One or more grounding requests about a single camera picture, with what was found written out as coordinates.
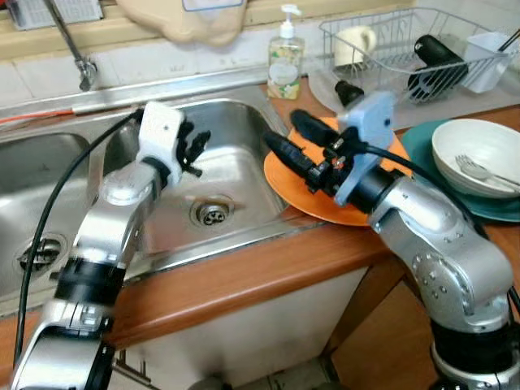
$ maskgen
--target hand soap bottle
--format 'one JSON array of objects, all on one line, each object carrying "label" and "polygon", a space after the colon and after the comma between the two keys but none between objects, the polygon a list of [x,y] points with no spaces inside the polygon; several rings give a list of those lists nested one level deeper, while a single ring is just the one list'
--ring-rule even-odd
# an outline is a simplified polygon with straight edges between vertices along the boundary
[{"label": "hand soap bottle", "polygon": [[291,14],[301,15],[293,4],[285,4],[282,11],[287,19],[282,23],[279,37],[271,39],[269,44],[269,76],[267,94],[272,98],[296,99],[300,93],[301,62],[305,42],[294,37]]}]

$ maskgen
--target dish rack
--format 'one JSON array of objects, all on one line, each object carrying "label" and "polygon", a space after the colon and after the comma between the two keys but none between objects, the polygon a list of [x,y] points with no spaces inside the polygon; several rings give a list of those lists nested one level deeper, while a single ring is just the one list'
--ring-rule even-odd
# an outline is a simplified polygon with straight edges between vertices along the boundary
[{"label": "dish rack", "polygon": [[[370,53],[337,35],[346,28],[357,26],[370,26],[377,36],[377,45]],[[323,31],[325,67],[333,69],[342,80],[365,92],[391,90],[397,95],[398,102],[423,103],[446,98],[458,86],[469,85],[476,80],[496,61],[502,60],[504,56],[514,56],[520,51],[425,68],[426,64],[414,51],[418,38],[432,35],[462,59],[467,46],[466,38],[490,31],[480,24],[435,8],[412,7],[360,15],[326,21],[319,28]],[[336,45],[350,46],[352,59],[362,61],[335,67]]]}]

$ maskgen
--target white mug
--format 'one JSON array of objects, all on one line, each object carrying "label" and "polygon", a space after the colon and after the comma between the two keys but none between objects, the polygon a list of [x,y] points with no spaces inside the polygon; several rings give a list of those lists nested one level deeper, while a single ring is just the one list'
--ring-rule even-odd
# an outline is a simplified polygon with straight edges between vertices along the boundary
[{"label": "white mug", "polygon": [[335,41],[334,65],[340,67],[350,63],[360,63],[363,60],[363,53],[360,50],[370,53],[375,49],[377,36],[371,27],[357,26],[338,32]]}]

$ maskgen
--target beige bag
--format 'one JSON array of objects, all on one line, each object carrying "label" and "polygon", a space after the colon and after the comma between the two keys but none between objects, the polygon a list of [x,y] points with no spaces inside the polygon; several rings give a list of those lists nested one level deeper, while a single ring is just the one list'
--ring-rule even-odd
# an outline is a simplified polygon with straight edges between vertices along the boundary
[{"label": "beige bag", "polygon": [[116,0],[135,22],[161,31],[173,42],[200,41],[212,46],[231,42],[242,29],[244,0],[239,6],[186,11],[183,0]]}]

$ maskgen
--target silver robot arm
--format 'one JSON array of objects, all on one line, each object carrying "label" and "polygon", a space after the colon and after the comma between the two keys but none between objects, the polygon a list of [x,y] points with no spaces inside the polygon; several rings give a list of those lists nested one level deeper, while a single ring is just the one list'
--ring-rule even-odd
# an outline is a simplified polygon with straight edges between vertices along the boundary
[{"label": "silver robot arm", "polygon": [[440,381],[432,389],[518,390],[517,328],[507,297],[512,267],[443,193],[385,171],[381,157],[367,153],[369,145],[384,152],[392,143],[393,104],[393,96],[382,92],[354,102],[338,116],[340,134],[294,111],[295,129],[323,147],[320,164],[282,136],[272,132],[265,139],[312,193],[322,190],[339,206],[350,203],[368,214],[374,231],[414,275],[434,336],[431,355]]},{"label": "silver robot arm", "polygon": [[[190,168],[182,156],[192,130],[181,111],[146,105],[136,161],[103,180],[59,273],[54,298],[15,368],[11,390],[107,387],[115,350],[102,335],[112,327],[112,309],[144,222],[161,191]],[[193,150],[191,157],[201,152]]]}]

